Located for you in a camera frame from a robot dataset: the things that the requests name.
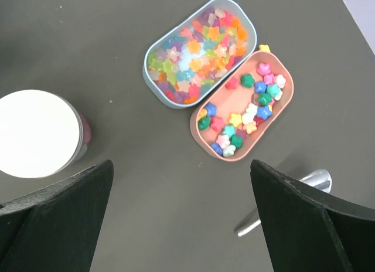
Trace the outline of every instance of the blue container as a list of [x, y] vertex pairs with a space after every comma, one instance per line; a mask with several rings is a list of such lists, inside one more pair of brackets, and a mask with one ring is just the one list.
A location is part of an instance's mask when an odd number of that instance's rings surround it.
[[[203, 95], [201, 95], [194, 103], [190, 104], [179, 104], [171, 101], [170, 99], [167, 98], [167, 96], [164, 95], [164, 93], [160, 90], [160, 88], [155, 84], [155, 82], [150, 78], [148, 71], [147, 71], [147, 57], [148, 55], [159, 49], [164, 42], [166, 42], [170, 37], [176, 36], [178, 33], [180, 33], [184, 28], [192, 28], [192, 22], [196, 20], [198, 17], [200, 17], [205, 10], [212, 8], [212, 7], [218, 7], [224, 10], [227, 10], [230, 12], [233, 16], [236, 16], [239, 18], [242, 27], [246, 30], [247, 32], [247, 50], [242, 58], [242, 60], [237, 63], [235, 66], [233, 66], [226, 74], [223, 76], [221, 79], [216, 81], [212, 87], [207, 90]], [[255, 47], [257, 45], [257, 33], [255, 31], [255, 28], [249, 18], [246, 16], [245, 12], [241, 9], [241, 7], [235, 3], [232, 0], [211, 0], [205, 5], [203, 5], [200, 9], [198, 9], [196, 12], [194, 12], [190, 17], [187, 18], [184, 22], [182, 22], [180, 25], [175, 27], [174, 29], [170, 30], [167, 34], [165, 34], [162, 38], [157, 40], [150, 48], [147, 50], [146, 55], [145, 55], [145, 60], [144, 60], [144, 65], [143, 65], [143, 77], [145, 79], [146, 84], [148, 87], [152, 90], [153, 93], [159, 98], [163, 104], [170, 108], [174, 109], [183, 109], [183, 108], [188, 108], [191, 106], [194, 106], [201, 102], [212, 90], [215, 89], [228, 75], [230, 75], [236, 68], [239, 67], [239, 65], [242, 64], [246, 58], [249, 57], [250, 54], [255, 50]]]

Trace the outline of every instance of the pile of beads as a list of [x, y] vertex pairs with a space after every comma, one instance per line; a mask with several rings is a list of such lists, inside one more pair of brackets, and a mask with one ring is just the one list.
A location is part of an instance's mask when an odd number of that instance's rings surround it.
[[243, 58], [246, 40], [238, 17], [209, 8], [148, 55], [148, 74], [171, 101], [193, 103]]
[[229, 90], [236, 89], [239, 84], [251, 89], [254, 88], [253, 100], [242, 113], [230, 113], [227, 123], [216, 115], [216, 106], [208, 103], [201, 109], [198, 116], [199, 130], [210, 127], [218, 132], [216, 142], [210, 144], [211, 148], [220, 156], [232, 157], [235, 151], [242, 147], [244, 140], [272, 116], [272, 106], [282, 97], [282, 89], [286, 79], [283, 75], [271, 73], [269, 64], [260, 63], [257, 74], [262, 81], [255, 82], [251, 74], [241, 76], [241, 79], [232, 77], [226, 83]]

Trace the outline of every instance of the pink plastic tray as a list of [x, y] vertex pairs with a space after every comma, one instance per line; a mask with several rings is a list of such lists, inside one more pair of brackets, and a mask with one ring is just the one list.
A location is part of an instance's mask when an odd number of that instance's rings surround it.
[[[251, 74], [255, 81], [261, 81], [262, 77], [257, 74], [256, 68], [259, 63], [268, 63], [270, 64], [271, 71], [274, 74], [284, 75], [287, 82], [285, 87], [282, 89], [283, 95], [280, 101], [276, 102], [272, 107], [273, 115], [262, 123], [258, 130], [248, 135], [243, 142], [243, 146], [237, 149], [232, 157], [225, 158], [218, 155], [210, 146], [211, 143], [216, 141], [218, 132], [215, 132], [212, 128], [207, 128], [203, 131], [198, 130], [198, 120], [197, 116], [201, 109], [208, 103], [216, 105], [217, 110], [216, 114], [221, 116], [225, 123], [228, 124], [227, 120], [229, 119], [230, 113], [244, 113], [248, 104], [252, 102], [254, 87], [251, 89], [242, 87], [239, 85], [235, 90], [228, 90], [225, 87], [225, 84], [232, 77], [236, 77], [239, 80], [244, 74]], [[195, 111], [193, 112], [190, 118], [190, 130], [194, 139], [198, 144], [206, 150], [211, 156], [222, 159], [227, 162], [234, 162], [242, 159], [247, 153], [250, 152], [252, 147], [257, 143], [257, 141], [262, 137], [266, 129], [271, 125], [271, 123], [280, 115], [281, 111], [289, 104], [292, 100], [294, 92], [294, 84], [292, 76], [289, 71], [284, 67], [280, 60], [272, 53], [265, 51], [257, 51], [248, 57], [247, 60], [231, 75], [226, 81], [224, 81], [220, 87]]]

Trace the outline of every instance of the white lid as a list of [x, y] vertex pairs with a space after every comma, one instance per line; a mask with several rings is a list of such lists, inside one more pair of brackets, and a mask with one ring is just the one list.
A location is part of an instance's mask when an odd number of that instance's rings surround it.
[[77, 116], [60, 97], [22, 90], [0, 99], [0, 170], [21, 178], [54, 174], [80, 139]]

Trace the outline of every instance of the cylindrical container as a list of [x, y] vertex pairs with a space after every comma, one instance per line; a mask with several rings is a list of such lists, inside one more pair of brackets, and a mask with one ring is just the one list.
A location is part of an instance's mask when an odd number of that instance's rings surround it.
[[81, 158], [88, 121], [65, 99], [40, 90], [0, 99], [0, 170], [20, 178], [53, 175]]

